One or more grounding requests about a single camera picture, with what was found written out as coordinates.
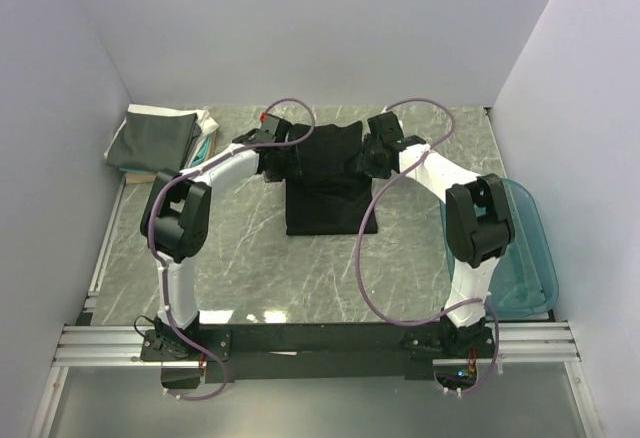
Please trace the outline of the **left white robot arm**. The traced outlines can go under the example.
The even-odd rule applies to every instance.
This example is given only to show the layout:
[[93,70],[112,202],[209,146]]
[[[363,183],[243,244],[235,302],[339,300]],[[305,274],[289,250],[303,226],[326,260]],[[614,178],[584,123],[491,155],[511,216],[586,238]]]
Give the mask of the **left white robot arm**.
[[147,239],[158,274],[157,317],[173,326],[164,347],[176,359],[193,357],[200,346],[195,298],[195,256],[204,246],[213,199],[254,175],[283,179],[299,142],[293,124],[264,113],[260,126],[238,136],[221,153],[180,172],[159,172],[148,198],[140,229]]

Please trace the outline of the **black t shirt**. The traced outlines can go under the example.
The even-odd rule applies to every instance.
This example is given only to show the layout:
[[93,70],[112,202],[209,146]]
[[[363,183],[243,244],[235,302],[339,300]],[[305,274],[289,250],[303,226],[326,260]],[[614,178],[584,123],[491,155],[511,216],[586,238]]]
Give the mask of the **black t shirt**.
[[296,176],[285,180],[288,236],[356,235],[372,201],[372,178],[357,169],[363,123],[317,126],[297,145]]

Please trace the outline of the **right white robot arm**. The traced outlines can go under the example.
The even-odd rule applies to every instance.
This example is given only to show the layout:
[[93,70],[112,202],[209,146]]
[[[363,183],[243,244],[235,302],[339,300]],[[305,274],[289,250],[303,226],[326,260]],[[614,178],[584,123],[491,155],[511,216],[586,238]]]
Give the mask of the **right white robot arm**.
[[445,209],[445,239],[454,257],[449,297],[439,345],[460,357],[484,328],[485,302],[500,259],[516,231],[505,187],[495,174],[479,175],[433,150],[423,139],[406,136],[396,114],[385,111],[367,120],[361,167],[373,177],[395,172],[432,193]]

